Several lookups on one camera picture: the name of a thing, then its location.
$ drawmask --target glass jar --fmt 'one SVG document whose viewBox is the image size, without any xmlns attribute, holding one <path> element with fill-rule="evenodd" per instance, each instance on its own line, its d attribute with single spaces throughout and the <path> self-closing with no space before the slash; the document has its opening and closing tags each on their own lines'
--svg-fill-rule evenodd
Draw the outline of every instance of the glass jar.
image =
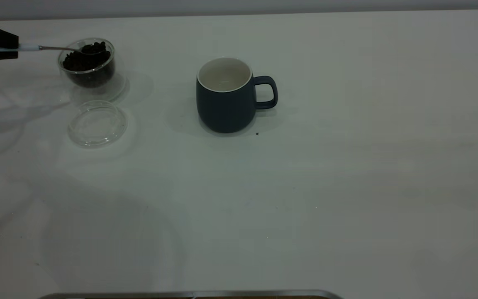
<svg viewBox="0 0 478 299">
<path fill-rule="evenodd" d="M 91 70 L 70 71 L 64 68 L 64 60 L 72 51 L 64 50 L 59 54 L 57 65 L 60 76 L 70 100 L 76 105 L 89 102 L 90 100 L 115 100 L 125 88 L 127 78 L 123 62 L 115 53 L 111 42 L 102 38 L 85 38 L 69 44 L 68 48 L 81 49 L 85 45 L 95 42 L 104 42 L 106 51 L 110 52 L 110 58 Z"/>
</svg>

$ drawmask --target spoon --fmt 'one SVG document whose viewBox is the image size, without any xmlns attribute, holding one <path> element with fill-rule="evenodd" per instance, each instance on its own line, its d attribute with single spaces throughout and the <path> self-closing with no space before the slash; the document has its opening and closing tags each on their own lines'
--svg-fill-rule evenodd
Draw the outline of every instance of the spoon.
<svg viewBox="0 0 478 299">
<path fill-rule="evenodd" d="M 7 49 L 7 48 L 0 48 L 0 52 L 14 52 L 14 51 L 42 51 L 42 50 L 67 50 L 67 51 L 75 51 L 84 55 L 95 55 L 98 53 L 83 53 L 81 49 L 72 49 L 72 48 L 65 48 L 65 47 L 46 47 L 40 46 L 35 44 L 19 44 L 17 49 Z"/>
</svg>

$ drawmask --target white table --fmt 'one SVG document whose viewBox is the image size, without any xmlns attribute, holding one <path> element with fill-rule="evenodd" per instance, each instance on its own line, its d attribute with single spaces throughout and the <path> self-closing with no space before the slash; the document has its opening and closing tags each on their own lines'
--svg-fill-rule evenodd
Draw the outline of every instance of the white table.
<svg viewBox="0 0 478 299">
<path fill-rule="evenodd" d="M 129 78 L 127 132 L 87 150 L 66 135 L 75 108 L 57 53 L 0 61 L 0 299 L 478 298 L 478 11 L 0 28 L 42 45 L 106 38 Z M 275 109 L 227 137 L 201 126 L 194 100 L 198 68 L 217 56 L 279 88 Z"/>
</svg>

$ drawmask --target mug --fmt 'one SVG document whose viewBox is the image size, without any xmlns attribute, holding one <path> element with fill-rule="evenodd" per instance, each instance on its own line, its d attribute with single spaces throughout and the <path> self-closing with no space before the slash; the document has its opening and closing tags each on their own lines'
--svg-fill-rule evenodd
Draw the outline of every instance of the mug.
<svg viewBox="0 0 478 299">
<path fill-rule="evenodd" d="M 256 85 L 268 84 L 274 98 L 256 101 Z M 197 74 L 197 110 L 201 120 L 213 131 L 232 133 L 246 127 L 257 109 L 274 107 L 278 89 L 269 76 L 252 76 L 248 64 L 236 58 L 221 57 L 207 62 Z"/>
</svg>

